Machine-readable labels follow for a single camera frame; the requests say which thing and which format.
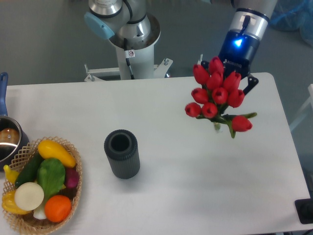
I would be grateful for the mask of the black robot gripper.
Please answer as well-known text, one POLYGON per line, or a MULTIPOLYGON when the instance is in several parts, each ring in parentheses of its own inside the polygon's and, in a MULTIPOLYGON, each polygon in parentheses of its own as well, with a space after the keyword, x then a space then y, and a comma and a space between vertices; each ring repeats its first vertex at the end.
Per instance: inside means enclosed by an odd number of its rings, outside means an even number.
MULTIPOLYGON (((247 76, 247 86, 243 89, 247 95, 259 83, 259 79, 250 74, 250 66, 259 47, 260 41, 249 35, 229 31, 218 55, 224 66, 224 75, 227 77, 233 71, 242 78, 247 76)), ((209 69, 209 62, 202 60, 200 65, 209 69)))

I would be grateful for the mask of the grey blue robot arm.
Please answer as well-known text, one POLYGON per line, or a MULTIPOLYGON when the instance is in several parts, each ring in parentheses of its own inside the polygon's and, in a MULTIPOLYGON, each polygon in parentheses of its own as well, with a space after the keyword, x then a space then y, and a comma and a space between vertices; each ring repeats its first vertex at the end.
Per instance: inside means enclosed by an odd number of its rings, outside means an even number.
MULTIPOLYGON (((210 0, 208 3, 236 9, 218 57, 227 75, 236 71, 247 78, 244 94, 248 94, 259 82, 250 74, 250 65, 277 2, 210 0)), ((122 80, 168 76, 172 60, 165 58, 159 65, 154 64, 154 45, 160 37, 160 26, 147 13, 144 0, 90 0, 84 20, 94 34, 115 47, 122 80)))

